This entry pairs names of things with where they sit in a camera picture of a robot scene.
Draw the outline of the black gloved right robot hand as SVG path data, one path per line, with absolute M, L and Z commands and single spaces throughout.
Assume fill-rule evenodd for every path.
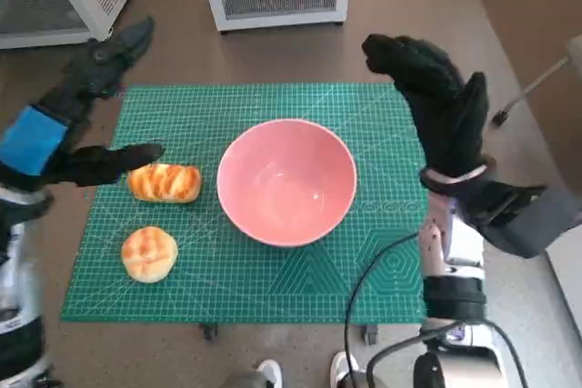
M 389 76 L 406 99 L 428 168 L 459 177 L 485 163 L 489 103 L 483 73 L 464 80 L 446 51 L 405 35 L 371 34 L 362 50 L 368 69 Z

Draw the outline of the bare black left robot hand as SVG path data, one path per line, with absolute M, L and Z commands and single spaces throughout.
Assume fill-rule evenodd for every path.
M 23 109 L 1 136 L 1 183 L 22 191 L 48 184 L 112 184 L 123 174 L 162 156 L 161 144 L 133 144 L 110 150 L 79 146 L 98 100 L 116 96 L 125 73 L 152 43 L 152 17 L 103 42 L 90 39 L 76 50 L 63 78 Z

